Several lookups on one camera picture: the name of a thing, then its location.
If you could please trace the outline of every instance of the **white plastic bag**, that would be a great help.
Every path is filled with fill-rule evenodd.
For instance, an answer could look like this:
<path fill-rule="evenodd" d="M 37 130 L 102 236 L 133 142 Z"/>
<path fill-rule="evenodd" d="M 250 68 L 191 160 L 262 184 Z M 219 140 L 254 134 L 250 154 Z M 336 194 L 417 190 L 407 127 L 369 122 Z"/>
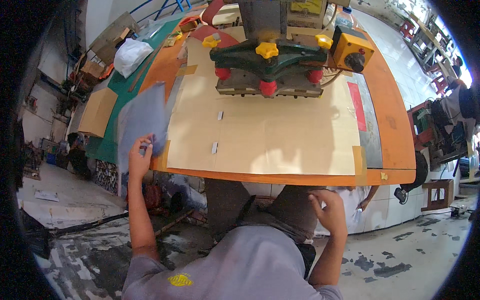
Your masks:
<path fill-rule="evenodd" d="M 128 78 L 152 52 L 153 48 L 148 43 L 127 38 L 117 50 L 113 66 L 123 77 Z"/>

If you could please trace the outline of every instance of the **black dial knob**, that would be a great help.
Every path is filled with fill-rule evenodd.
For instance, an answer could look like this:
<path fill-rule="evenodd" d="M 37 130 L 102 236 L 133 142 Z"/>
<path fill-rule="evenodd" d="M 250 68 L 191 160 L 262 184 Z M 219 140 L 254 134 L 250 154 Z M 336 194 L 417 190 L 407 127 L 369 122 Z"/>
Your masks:
<path fill-rule="evenodd" d="M 365 63 L 365 57 L 363 54 L 355 52 L 350 53 L 345 57 L 345 65 L 351 68 L 354 72 L 360 73 L 363 71 L 363 64 Z"/>

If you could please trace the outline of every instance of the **paper sheet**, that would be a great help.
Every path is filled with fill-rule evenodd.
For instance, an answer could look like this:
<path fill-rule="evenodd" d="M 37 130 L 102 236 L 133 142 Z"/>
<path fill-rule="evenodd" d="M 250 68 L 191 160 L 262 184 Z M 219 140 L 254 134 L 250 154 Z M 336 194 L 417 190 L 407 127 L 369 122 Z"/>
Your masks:
<path fill-rule="evenodd" d="M 239 41 L 242 27 L 227 28 Z M 187 39 L 188 65 L 168 127 L 167 167 L 252 174 L 354 175 L 360 145 L 344 76 L 321 98 L 220 95 L 209 48 Z M 223 118 L 218 120 L 218 113 Z M 217 152 L 212 145 L 218 142 Z"/>

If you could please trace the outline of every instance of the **hand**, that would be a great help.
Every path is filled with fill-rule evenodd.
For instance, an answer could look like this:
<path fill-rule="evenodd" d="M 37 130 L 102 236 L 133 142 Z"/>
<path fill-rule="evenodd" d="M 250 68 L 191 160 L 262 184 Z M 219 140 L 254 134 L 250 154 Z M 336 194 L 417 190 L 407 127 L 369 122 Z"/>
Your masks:
<path fill-rule="evenodd" d="M 147 134 L 142 137 L 139 137 L 133 143 L 130 152 L 128 153 L 128 171 L 129 171 L 129 180 L 141 182 L 143 177 L 150 167 L 150 159 L 152 158 L 152 136 L 153 134 Z M 145 150 L 145 155 L 141 155 L 140 145 L 142 143 L 149 144 Z"/>
<path fill-rule="evenodd" d="M 308 199 L 317 215 L 320 224 L 330 232 L 331 236 L 347 236 L 345 208 L 343 199 L 336 192 L 329 190 L 313 190 L 308 192 Z"/>
<path fill-rule="evenodd" d="M 365 200 L 363 200 L 362 202 L 359 203 L 359 205 L 357 206 L 356 209 L 360 209 L 360 208 L 361 208 L 361 210 L 364 212 L 365 209 L 367 209 L 368 203 L 370 203 L 370 200 L 365 199 Z"/>

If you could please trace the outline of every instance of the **wooden stool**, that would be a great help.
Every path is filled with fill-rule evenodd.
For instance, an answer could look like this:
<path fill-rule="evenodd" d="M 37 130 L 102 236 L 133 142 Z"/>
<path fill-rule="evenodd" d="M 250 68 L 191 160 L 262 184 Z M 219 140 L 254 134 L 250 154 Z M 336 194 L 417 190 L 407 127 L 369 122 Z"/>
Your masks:
<path fill-rule="evenodd" d="M 428 189 L 427 207 L 423 207 L 421 211 L 435 210 L 447 208 L 453 201 L 453 179 L 439 179 L 424 183 L 421 186 L 423 189 Z M 444 198 L 440 199 L 440 190 L 444 189 Z M 432 201 L 432 191 L 435 190 L 436 200 Z"/>
<path fill-rule="evenodd" d="M 437 87 L 437 95 L 442 94 L 442 96 L 445 97 L 444 89 L 447 87 L 448 83 L 447 83 L 447 80 L 444 78 L 443 74 L 433 79 L 432 82 Z"/>
<path fill-rule="evenodd" d="M 414 30 L 415 26 L 409 20 L 405 20 L 405 22 L 402 24 L 402 27 L 400 27 L 400 32 L 403 34 L 403 37 L 408 37 L 409 39 L 413 38 Z"/>

